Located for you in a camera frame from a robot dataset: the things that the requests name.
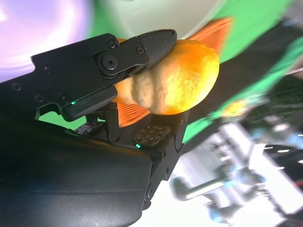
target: white surface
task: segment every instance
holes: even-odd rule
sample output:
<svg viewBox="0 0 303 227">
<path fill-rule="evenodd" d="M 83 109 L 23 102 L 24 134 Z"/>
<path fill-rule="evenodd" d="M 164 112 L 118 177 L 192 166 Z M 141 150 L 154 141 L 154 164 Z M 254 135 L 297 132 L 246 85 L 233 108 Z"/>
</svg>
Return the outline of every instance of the white surface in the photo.
<svg viewBox="0 0 303 227">
<path fill-rule="evenodd" d="M 101 0 L 108 4 L 122 38 L 174 29 L 186 39 L 201 29 L 226 0 Z"/>
</svg>

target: orange object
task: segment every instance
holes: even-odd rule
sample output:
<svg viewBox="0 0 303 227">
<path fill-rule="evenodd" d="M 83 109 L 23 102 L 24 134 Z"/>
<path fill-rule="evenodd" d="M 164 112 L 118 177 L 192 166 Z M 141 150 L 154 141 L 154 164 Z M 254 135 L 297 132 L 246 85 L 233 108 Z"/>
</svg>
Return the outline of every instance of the orange object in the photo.
<svg viewBox="0 0 303 227">
<path fill-rule="evenodd" d="M 196 34 L 191 36 L 189 40 L 201 41 L 206 46 L 214 48 L 217 54 L 220 54 L 231 27 L 232 19 L 230 17 L 213 20 Z"/>
<path fill-rule="evenodd" d="M 199 32 L 191 36 L 189 39 L 201 41 L 206 46 L 213 48 L 217 52 L 217 54 L 220 54 L 223 48 L 224 41 L 227 35 L 229 34 L 231 26 L 232 26 L 232 19 L 229 17 L 214 20 L 208 23 L 205 27 L 203 27 Z M 129 105 L 123 104 L 120 103 L 118 99 L 119 98 L 117 98 L 116 101 L 118 102 L 117 105 L 119 110 L 120 127 L 125 127 L 130 124 L 136 123 L 151 113 L 148 109 L 143 108 L 136 103 L 130 102 Z"/>
</svg>

